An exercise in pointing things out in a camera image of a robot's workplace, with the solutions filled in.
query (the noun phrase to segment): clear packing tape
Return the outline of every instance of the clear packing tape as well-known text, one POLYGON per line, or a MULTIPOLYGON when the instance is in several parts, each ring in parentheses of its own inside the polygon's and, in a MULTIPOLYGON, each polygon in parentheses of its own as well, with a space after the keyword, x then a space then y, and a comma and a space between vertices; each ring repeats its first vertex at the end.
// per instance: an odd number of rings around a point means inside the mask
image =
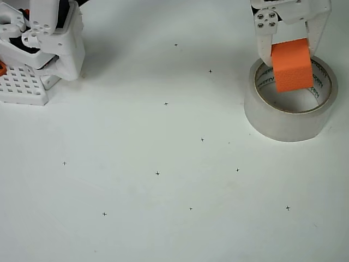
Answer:
POLYGON ((330 67, 318 57, 311 59, 314 86, 307 90, 317 106, 306 111, 292 111, 276 106, 261 91, 275 83, 273 68, 259 59, 251 68, 245 95, 245 114, 261 134, 278 141, 296 142, 316 137, 323 129, 336 100, 338 82, 330 67))

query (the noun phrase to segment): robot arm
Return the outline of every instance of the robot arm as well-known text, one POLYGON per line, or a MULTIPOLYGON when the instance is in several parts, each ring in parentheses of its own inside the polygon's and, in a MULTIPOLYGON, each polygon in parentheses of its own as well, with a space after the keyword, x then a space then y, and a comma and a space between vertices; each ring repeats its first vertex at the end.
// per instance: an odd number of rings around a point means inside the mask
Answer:
POLYGON ((310 56, 316 52, 331 13, 331 0, 251 0, 255 20, 258 54, 272 66, 273 35, 278 22, 290 25, 304 21, 308 33, 310 56))
POLYGON ((30 0, 27 16, 0 2, 0 59, 39 76, 75 80, 85 57, 82 29, 77 1, 30 0))

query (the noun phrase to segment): white table surface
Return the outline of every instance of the white table surface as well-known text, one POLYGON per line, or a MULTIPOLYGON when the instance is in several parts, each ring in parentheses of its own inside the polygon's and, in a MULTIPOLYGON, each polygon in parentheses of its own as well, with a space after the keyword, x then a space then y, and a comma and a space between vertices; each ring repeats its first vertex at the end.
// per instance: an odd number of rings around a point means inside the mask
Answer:
POLYGON ((85 4, 83 77, 0 104, 0 261, 349 261, 348 10, 332 116, 287 144, 245 118, 249 1, 85 4))

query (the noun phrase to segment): orange part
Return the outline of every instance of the orange part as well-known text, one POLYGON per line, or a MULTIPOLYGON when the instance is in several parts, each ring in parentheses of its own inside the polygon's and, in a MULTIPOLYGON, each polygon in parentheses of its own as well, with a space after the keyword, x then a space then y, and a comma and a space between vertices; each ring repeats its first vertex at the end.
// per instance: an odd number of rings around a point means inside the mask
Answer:
POLYGON ((272 61, 278 92, 313 86, 309 45, 306 38, 273 45, 272 61))
POLYGON ((7 72, 6 65, 0 61, 0 76, 6 74, 6 72, 7 72))

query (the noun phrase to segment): perforated white plate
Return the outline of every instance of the perforated white plate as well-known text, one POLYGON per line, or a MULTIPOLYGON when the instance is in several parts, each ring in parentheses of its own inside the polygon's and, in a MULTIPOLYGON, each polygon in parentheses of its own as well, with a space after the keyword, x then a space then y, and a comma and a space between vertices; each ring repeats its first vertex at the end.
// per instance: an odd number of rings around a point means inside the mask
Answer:
POLYGON ((49 101, 40 77, 26 67, 7 67, 7 73, 0 77, 0 100, 27 105, 49 101))

